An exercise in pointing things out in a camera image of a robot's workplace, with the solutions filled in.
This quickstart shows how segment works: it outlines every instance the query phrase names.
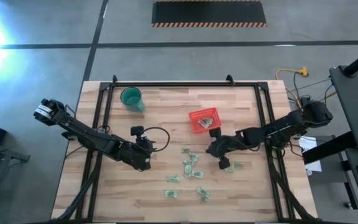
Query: green mug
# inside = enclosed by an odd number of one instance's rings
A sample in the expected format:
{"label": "green mug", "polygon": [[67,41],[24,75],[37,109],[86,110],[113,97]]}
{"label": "green mug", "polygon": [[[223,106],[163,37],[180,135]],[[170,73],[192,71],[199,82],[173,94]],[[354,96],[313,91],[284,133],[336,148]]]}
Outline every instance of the green mug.
{"label": "green mug", "polygon": [[121,93],[121,102],[127,107],[127,110],[133,112],[143,112],[142,93],[138,88],[129,87]]}

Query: floor mat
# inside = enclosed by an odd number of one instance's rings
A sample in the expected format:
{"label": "floor mat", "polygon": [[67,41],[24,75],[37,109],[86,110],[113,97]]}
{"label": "floor mat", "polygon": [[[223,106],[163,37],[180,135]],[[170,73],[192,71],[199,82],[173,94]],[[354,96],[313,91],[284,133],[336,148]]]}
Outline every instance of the floor mat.
{"label": "floor mat", "polygon": [[267,27],[260,1],[161,0],[153,3],[153,27]]}

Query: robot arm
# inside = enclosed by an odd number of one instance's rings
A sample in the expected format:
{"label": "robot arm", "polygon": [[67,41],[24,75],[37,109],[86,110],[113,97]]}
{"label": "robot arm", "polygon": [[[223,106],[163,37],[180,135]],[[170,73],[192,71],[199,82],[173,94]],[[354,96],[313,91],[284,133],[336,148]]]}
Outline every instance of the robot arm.
{"label": "robot arm", "polygon": [[222,136],[220,128],[209,130],[209,135],[216,140],[206,152],[219,158],[219,168],[225,169],[230,166],[229,159],[225,157],[227,152],[257,147],[267,138],[270,138],[272,147],[281,148],[290,141],[291,136],[304,134],[307,128],[325,126],[332,118],[324,103],[313,101],[302,110],[291,111],[263,127],[238,130],[235,136]]}
{"label": "robot arm", "polygon": [[83,124],[67,113],[63,103],[56,100],[41,101],[34,112],[35,119],[48,126],[59,125],[67,132],[62,135],[68,139],[74,135],[87,149],[99,150],[115,161],[122,161],[139,171],[150,169],[150,157],[154,152],[153,141],[141,137],[142,126],[132,127],[131,135],[136,136],[136,143],[129,142],[113,134],[107,134]]}

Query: concrete floor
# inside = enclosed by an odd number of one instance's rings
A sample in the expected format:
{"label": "concrete floor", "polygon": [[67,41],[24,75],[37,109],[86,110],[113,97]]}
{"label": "concrete floor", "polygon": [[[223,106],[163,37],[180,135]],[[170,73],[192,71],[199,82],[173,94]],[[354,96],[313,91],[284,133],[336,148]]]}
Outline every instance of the concrete floor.
{"label": "concrete floor", "polygon": [[[151,0],[110,0],[100,43],[191,41],[358,40],[358,0],[264,0],[265,29],[153,29]],[[0,1],[4,44],[90,44],[102,0]],[[47,128],[32,113],[42,98],[76,107],[89,49],[0,50],[0,127],[16,139],[30,162],[12,168],[0,193],[0,223],[48,220],[67,147],[58,127]],[[90,80],[270,80],[280,68],[307,66],[298,87],[328,77],[328,69],[358,57],[358,45],[302,47],[195,47],[98,49]],[[289,88],[293,74],[281,73]],[[302,89],[323,97],[330,82]],[[336,96],[328,100],[333,121],[309,135],[349,130]],[[358,211],[341,207],[344,187],[311,183],[320,218],[358,223]]]}

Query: butcher block tabletop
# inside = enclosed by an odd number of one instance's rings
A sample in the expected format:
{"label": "butcher block tabletop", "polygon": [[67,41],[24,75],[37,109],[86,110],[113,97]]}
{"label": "butcher block tabletop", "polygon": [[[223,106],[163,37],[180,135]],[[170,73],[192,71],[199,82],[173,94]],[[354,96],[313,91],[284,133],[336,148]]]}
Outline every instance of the butcher block tabletop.
{"label": "butcher block tabletop", "polygon": [[[267,83],[275,118],[287,115],[290,106],[284,83],[280,80]],[[84,82],[81,90],[76,118],[88,126],[93,122],[99,84]],[[126,110],[120,101],[124,89],[114,87],[109,133],[135,141],[135,137],[130,135],[132,126],[158,126],[170,133],[171,140],[164,151],[152,154],[152,168],[143,172],[103,156],[94,222],[277,221],[264,146],[261,145],[257,152],[235,151],[226,154],[231,161],[241,162],[244,167],[234,172],[225,172],[219,169],[217,158],[205,153],[211,142],[208,132],[193,133],[188,116],[189,112],[216,108],[222,122],[222,134],[225,135],[233,136],[236,130],[259,127],[260,119],[252,87],[139,87],[145,106],[143,113]],[[99,125],[103,120],[106,98],[103,98]],[[265,117],[269,122],[264,99],[262,93]],[[156,141],[154,147],[157,148],[164,146],[167,141],[167,135],[158,129],[147,131],[147,136]],[[70,142],[67,153],[78,146],[78,142]],[[183,161],[189,159],[189,155],[181,153],[183,147],[189,147],[190,152],[200,156],[193,170],[203,171],[203,179],[184,177]],[[78,193],[86,152],[85,148],[80,149],[65,160],[52,218],[61,215]],[[316,217],[302,158],[288,149],[284,161],[291,191],[306,210]],[[179,175],[179,182],[166,181],[166,177],[175,175]],[[198,186],[211,193],[208,201],[200,200],[196,191]],[[165,190],[176,190],[178,197],[165,198]],[[288,217],[281,191],[280,198],[284,215]],[[88,200],[89,197],[86,197],[85,216]]]}

